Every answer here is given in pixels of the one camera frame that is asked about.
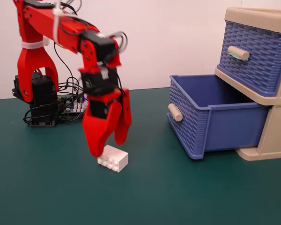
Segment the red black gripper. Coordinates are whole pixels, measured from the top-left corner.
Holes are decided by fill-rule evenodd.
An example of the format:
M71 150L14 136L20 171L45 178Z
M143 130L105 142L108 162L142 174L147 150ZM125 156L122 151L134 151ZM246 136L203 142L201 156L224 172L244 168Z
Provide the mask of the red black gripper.
M110 104L99 100L99 97L121 87L117 69L105 65L101 67L99 73L81 73L81 80L90 109L86 110L83 116L82 126L89 151L92 156L98 158L102 155L105 142L113 131L117 145L122 145L126 141L132 123L129 89L123 89L124 95L120 101L113 101Z

